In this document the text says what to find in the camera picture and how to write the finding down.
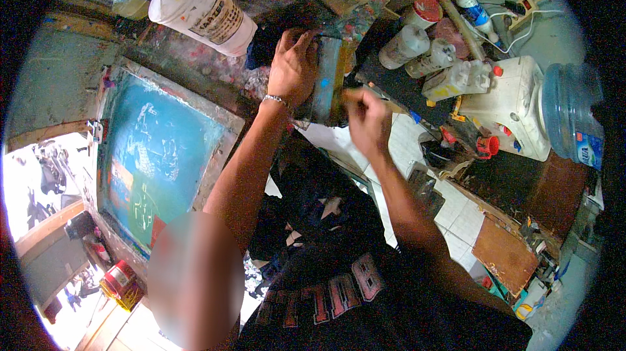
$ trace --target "black t-shirt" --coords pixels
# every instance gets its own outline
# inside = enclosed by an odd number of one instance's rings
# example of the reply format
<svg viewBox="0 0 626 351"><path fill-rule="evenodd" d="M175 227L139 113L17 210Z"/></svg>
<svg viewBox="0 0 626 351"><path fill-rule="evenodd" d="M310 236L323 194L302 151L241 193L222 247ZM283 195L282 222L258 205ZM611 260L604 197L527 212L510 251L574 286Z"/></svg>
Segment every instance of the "black t-shirt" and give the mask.
<svg viewBox="0 0 626 351"><path fill-rule="evenodd" d="M443 293L427 255L338 228L274 278L240 350L524 350L531 329Z"/></svg>

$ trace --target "hand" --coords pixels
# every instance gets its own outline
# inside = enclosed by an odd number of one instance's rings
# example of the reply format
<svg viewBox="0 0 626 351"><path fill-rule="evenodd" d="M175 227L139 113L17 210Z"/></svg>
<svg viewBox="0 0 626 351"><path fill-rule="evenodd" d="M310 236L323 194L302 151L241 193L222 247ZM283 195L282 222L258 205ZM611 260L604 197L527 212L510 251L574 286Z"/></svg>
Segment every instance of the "hand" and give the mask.
<svg viewBox="0 0 626 351"><path fill-rule="evenodd" d="M267 93L287 101L292 109L300 106L313 91L317 43L312 40L316 34L311 30L302 34L301 30L289 29L276 45Z"/></svg>
<svg viewBox="0 0 626 351"><path fill-rule="evenodd" d="M356 148L372 162L389 156L391 110L370 90L345 90L350 137Z"/></svg>

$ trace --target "silver bracelet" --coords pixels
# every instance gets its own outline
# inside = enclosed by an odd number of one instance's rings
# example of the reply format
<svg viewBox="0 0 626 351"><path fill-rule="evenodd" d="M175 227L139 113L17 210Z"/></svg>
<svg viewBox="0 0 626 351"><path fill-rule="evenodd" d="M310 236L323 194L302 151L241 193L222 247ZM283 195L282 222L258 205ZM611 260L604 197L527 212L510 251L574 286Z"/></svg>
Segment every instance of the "silver bracelet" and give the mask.
<svg viewBox="0 0 626 351"><path fill-rule="evenodd" d="M266 94L266 95L263 97L263 100L262 100L261 102L263 102L263 101L265 101L265 100L274 100L274 101L276 101L276 102L280 102L281 104L285 105L285 107L287 108L287 111L288 111L289 113L291 113L291 108L289 107L289 103L288 103L287 101L285 101L284 99L282 99L282 98L280 98L280 97L278 97L278 96L271 96L271 95L269 95L269 94Z"/></svg>

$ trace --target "power strip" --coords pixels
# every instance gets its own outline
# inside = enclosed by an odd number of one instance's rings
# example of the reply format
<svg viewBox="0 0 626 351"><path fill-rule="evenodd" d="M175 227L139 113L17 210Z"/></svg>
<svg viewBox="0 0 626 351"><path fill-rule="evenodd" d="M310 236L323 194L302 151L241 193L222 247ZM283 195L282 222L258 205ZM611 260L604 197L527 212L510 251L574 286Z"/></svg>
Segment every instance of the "power strip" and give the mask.
<svg viewBox="0 0 626 351"><path fill-rule="evenodd" d="M519 26L522 22L530 18L533 11L539 10L539 6L534 0L518 0L517 3L521 3L526 9L526 14L519 15L517 18L512 17L513 23L509 26L509 30L513 30Z"/></svg>

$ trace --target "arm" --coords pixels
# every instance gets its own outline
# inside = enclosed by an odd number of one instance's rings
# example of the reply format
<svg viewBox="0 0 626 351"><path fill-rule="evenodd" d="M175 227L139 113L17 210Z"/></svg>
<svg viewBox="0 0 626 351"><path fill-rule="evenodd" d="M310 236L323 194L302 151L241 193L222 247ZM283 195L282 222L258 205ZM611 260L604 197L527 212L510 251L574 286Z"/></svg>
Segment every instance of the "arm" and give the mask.
<svg viewBox="0 0 626 351"><path fill-rule="evenodd" d="M403 250L421 250L434 261L434 281L459 297L513 315L503 300L474 283L465 269L450 258L448 246L434 220L428 219L423 204L414 198L408 183L389 154L391 111L367 90L345 93L350 136L370 161L387 202L391 226Z"/></svg>
<svg viewBox="0 0 626 351"><path fill-rule="evenodd" d="M317 74L317 44L312 42L315 34L306 32L296 39L297 31L287 30L276 47L267 93L291 107L303 103L313 90ZM224 220L242 255L257 225L272 158L288 116L286 106L278 101L261 103L252 127L217 179L203 209Z"/></svg>

